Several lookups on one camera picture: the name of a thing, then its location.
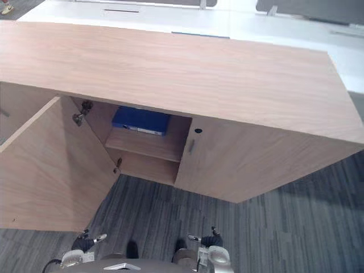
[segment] open cabinet door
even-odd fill
[[[55,97],[0,146],[0,227],[80,231],[119,176],[69,97]]]

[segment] shoe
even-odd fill
[[[126,258],[139,259],[138,245],[135,241],[129,240],[126,246]]]
[[[13,9],[14,9],[14,7],[12,5],[6,5],[4,7],[4,9],[2,10],[1,14],[6,15],[6,14],[10,13]]]
[[[179,238],[175,245],[175,253],[179,251],[180,249],[187,249],[186,241],[182,238]]]

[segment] floor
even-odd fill
[[[235,272],[359,273],[363,183],[364,151],[240,204],[121,176],[89,225],[92,234],[108,233],[93,250],[100,259],[134,239],[143,258],[168,261],[178,237],[207,235],[216,225]],[[40,272],[75,236],[0,230],[1,271]]]
[[[364,122],[364,94],[349,92],[351,99],[355,107],[357,108],[358,114]]]
[[[14,10],[7,15],[0,15],[0,19],[4,20],[18,20],[25,13],[34,9],[37,5],[44,2],[44,0],[9,0],[14,6]],[[1,10],[3,9],[3,3],[0,3]]]

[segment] gray partition panel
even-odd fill
[[[341,23],[364,24],[364,0],[258,0],[258,11],[278,6],[279,13]]]

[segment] wooden panel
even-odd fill
[[[0,146],[0,227],[80,231],[119,172],[77,107],[55,97]]]
[[[0,82],[0,145],[54,96],[51,90]]]
[[[115,163],[119,158],[122,158],[120,171],[124,175],[135,176],[167,185],[173,185],[176,180],[179,167],[177,162],[111,148],[108,148],[107,151]]]
[[[196,134],[195,128],[203,132]],[[350,142],[263,126],[194,118],[175,186],[241,202],[363,148]]]
[[[79,110],[82,109],[83,98],[72,98]],[[93,101],[92,110],[86,115],[85,119],[90,125],[93,132],[99,138],[102,144],[105,144],[113,125],[113,117],[119,106],[115,104],[106,104],[104,102]]]
[[[364,143],[360,117],[326,52],[6,20],[0,33],[0,81]]]
[[[181,161],[191,119],[171,116],[165,136],[113,128],[105,146],[174,162]]]

